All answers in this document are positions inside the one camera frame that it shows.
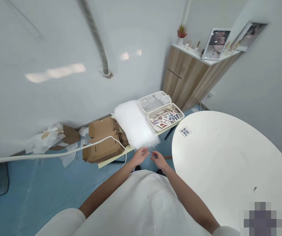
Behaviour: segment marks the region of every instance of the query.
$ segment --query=photo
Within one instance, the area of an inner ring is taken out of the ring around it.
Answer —
[[[218,60],[230,34],[230,29],[213,29],[202,55],[203,60]]]
[[[236,50],[247,51],[267,25],[267,23],[249,22],[237,37],[236,41],[241,43]]]

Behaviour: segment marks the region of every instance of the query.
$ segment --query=electrical socket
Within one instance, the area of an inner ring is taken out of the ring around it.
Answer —
[[[213,97],[213,95],[214,95],[214,93],[208,92],[207,95],[206,95],[206,98],[211,98],[211,97]]]

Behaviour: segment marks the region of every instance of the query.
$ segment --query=white plastic basket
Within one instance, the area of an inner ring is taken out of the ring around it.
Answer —
[[[164,111],[165,109],[169,109],[172,110],[174,112],[176,112],[179,115],[179,120],[177,122],[179,122],[180,120],[182,120],[184,118],[184,113],[173,103],[169,103],[167,105],[164,105],[154,111],[151,111],[150,113],[147,114],[147,118],[149,120],[149,122],[151,123],[151,125],[153,126],[153,128],[155,129],[156,132],[161,132],[165,129],[167,129],[168,127],[172,126],[173,124],[168,124],[165,128],[160,128],[158,126],[153,125],[153,123],[151,122],[151,118],[153,118],[155,115],[157,115],[158,113]]]
[[[163,96],[166,96],[165,98],[167,98],[166,102],[162,102],[161,98]],[[139,104],[142,108],[142,110],[145,113],[149,113],[155,109],[158,109],[164,105],[167,105],[171,103],[171,98],[169,95],[167,95],[166,93],[164,93],[164,91],[158,91],[156,93],[152,93],[146,97],[140,98],[139,99]]]

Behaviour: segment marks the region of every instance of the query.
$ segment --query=hand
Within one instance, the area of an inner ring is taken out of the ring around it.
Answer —
[[[148,155],[149,152],[147,151],[147,148],[142,147],[135,152],[130,162],[134,165],[134,167],[136,167],[140,165]]]
[[[162,154],[160,154],[157,151],[152,152],[151,160],[157,165],[159,169],[162,171],[165,171],[169,165],[167,164],[165,158],[163,157]]]

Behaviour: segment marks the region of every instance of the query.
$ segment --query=picture frame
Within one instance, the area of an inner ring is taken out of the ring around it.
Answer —
[[[248,51],[262,32],[266,29],[269,22],[250,20],[245,25],[243,30],[237,36],[235,42],[239,42],[239,46],[236,48],[237,51]]]
[[[230,32],[231,29],[213,28],[201,59],[218,61],[227,44]]]

